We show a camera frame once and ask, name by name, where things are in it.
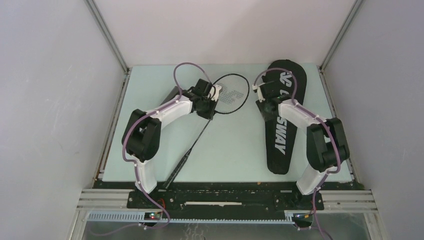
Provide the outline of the black shuttlecock tube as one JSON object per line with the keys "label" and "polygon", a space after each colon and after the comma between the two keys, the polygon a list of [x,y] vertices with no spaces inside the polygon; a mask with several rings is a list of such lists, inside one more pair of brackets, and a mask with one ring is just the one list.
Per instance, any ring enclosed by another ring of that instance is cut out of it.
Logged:
{"label": "black shuttlecock tube", "polygon": [[161,104],[165,106],[172,106],[176,104],[181,98],[181,93],[182,90],[179,87],[175,86],[165,97]]}

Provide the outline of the black racket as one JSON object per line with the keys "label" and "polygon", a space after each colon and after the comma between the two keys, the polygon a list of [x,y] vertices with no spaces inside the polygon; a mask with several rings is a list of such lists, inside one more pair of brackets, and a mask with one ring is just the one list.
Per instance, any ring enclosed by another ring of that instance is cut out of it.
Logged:
{"label": "black racket", "polygon": [[[219,77],[214,85],[222,86],[219,92],[219,98],[217,106],[215,108],[214,116],[216,115],[230,115],[238,111],[247,101],[249,97],[250,84],[248,79],[239,73],[228,73]],[[182,158],[176,164],[175,168],[162,185],[162,189],[167,190],[170,185],[174,182],[184,165],[186,164],[189,156],[194,149],[196,143],[210,124],[210,120],[207,121],[191,147],[184,153]]]}

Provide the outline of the black racket bag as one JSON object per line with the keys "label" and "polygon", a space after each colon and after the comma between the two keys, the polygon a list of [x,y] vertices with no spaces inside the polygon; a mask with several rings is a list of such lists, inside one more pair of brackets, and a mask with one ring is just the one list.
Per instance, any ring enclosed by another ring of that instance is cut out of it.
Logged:
{"label": "black racket bag", "polygon": [[[289,59],[275,60],[268,68],[282,68],[294,74],[297,82],[295,99],[303,104],[307,87],[307,74],[304,68]],[[294,91],[293,77],[284,71],[276,69],[269,71],[262,76],[262,82],[274,83],[274,89],[280,95],[292,94]],[[265,121],[267,168],[272,173],[277,175],[288,173],[297,130],[294,124],[279,116]]]}

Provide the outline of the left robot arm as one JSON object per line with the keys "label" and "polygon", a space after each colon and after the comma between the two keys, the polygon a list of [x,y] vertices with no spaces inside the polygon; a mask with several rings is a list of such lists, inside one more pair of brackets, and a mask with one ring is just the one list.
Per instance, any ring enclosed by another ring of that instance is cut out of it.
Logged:
{"label": "left robot arm", "polygon": [[162,104],[149,111],[135,109],[122,136],[123,156],[131,156],[134,163],[136,187],[142,191],[138,201],[145,208],[158,202],[154,164],[151,159],[160,147],[161,131],[178,118],[196,113],[212,120],[222,86],[199,79],[195,86],[182,90],[174,87]]}

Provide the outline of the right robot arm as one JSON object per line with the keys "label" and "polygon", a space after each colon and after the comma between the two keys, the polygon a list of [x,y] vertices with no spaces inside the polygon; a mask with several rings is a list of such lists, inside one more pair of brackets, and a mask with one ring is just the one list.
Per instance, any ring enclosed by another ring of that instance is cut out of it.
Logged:
{"label": "right robot arm", "polygon": [[328,177],[341,170],[341,164],[350,156],[350,150],[341,120],[337,117],[323,119],[304,108],[289,94],[281,95],[271,90],[271,83],[253,85],[258,95],[256,104],[265,120],[276,117],[294,124],[306,135],[306,158],[308,165],[296,181],[297,191],[291,194],[291,204],[304,209],[311,202],[314,191],[318,191]]}

